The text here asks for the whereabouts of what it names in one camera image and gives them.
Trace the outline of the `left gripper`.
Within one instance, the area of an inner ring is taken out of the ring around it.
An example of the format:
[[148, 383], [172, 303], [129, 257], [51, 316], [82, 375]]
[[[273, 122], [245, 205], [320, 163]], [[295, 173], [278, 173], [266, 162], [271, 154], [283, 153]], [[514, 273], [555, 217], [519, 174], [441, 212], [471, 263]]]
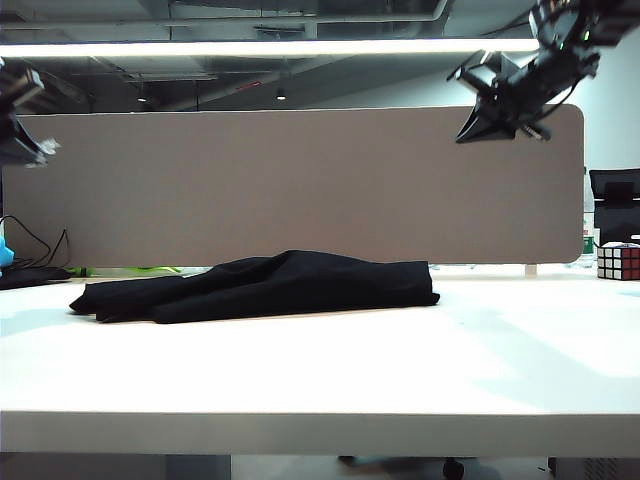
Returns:
[[[1, 113], [9, 114], [45, 90], [39, 73], [28, 68], [25, 73], [1, 91]], [[40, 168], [61, 148], [54, 138], [34, 140], [14, 115], [1, 116], [1, 166]]]

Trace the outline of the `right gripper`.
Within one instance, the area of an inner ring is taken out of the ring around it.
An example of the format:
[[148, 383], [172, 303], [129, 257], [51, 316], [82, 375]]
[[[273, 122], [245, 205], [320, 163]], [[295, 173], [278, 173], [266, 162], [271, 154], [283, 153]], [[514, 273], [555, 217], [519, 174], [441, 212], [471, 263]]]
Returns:
[[552, 132], [536, 120], [553, 112], [544, 106], [585, 77], [594, 77], [600, 52], [595, 49], [544, 49], [523, 66], [501, 55], [499, 94], [478, 93], [475, 105], [456, 135], [458, 144], [514, 140], [519, 129], [528, 137], [548, 142]]

